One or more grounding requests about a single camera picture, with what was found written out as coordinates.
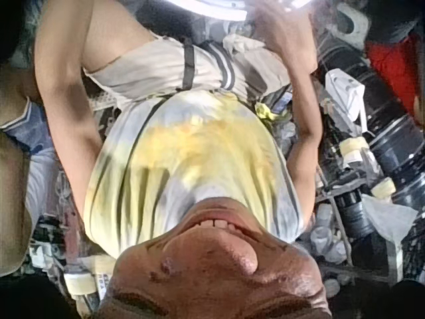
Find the red object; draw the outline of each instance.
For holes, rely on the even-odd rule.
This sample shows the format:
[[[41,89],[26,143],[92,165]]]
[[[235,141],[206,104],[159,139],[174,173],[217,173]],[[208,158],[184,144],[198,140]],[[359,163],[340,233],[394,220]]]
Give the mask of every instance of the red object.
[[[416,37],[409,36],[396,45],[367,43],[366,50],[372,67],[414,116],[414,100],[419,96]]]

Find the light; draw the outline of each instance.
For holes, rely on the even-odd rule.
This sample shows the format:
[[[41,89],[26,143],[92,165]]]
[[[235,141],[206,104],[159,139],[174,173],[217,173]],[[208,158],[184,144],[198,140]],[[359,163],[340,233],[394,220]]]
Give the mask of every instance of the light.
[[[242,9],[212,5],[198,0],[168,0],[168,2],[199,15],[220,20],[245,21],[247,15],[246,11]]]
[[[292,7],[299,9],[311,2],[311,0],[293,0],[291,2]]]
[[[226,21],[245,21],[247,12],[244,10],[244,2],[241,0],[168,0],[180,8],[188,11]],[[286,11],[299,9],[307,5],[311,0],[279,0]]]

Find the black pipe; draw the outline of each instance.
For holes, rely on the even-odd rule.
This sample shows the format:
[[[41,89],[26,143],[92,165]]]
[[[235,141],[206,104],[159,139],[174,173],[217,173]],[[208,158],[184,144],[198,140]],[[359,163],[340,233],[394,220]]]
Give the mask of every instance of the black pipe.
[[[347,236],[352,239],[364,238],[375,228],[363,211],[360,189],[335,197]]]
[[[329,35],[320,41],[320,48],[318,73],[323,85],[326,73],[335,68],[365,85],[365,110],[371,132],[365,134],[365,138],[382,171],[396,185],[393,201],[422,210],[425,205],[423,132],[390,87],[368,66],[360,51]]]

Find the teeth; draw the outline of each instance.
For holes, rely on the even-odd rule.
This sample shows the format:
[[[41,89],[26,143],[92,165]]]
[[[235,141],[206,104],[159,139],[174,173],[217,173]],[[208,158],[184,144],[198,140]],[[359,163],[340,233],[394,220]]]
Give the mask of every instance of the teeth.
[[[239,229],[237,229],[233,224],[229,224],[226,221],[220,220],[220,219],[216,219],[216,220],[208,220],[208,221],[203,221],[202,223],[195,225],[195,227],[216,227],[216,228],[220,228],[220,229],[228,229],[229,231],[236,231],[237,233],[242,234],[242,231],[240,231]]]
[[[214,221],[203,221],[201,227],[214,227]]]
[[[225,228],[227,228],[227,222],[217,220],[217,221],[214,221],[214,226],[217,227],[217,228],[224,228],[225,229]]]

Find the shirt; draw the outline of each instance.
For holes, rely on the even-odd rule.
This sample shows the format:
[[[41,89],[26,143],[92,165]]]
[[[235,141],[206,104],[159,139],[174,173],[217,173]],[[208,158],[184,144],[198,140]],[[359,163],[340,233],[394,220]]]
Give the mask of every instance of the shirt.
[[[213,197],[239,201],[283,241],[303,231],[285,159],[235,95],[189,91],[165,102],[153,98],[124,110],[108,135],[88,186],[86,233],[118,258]]]

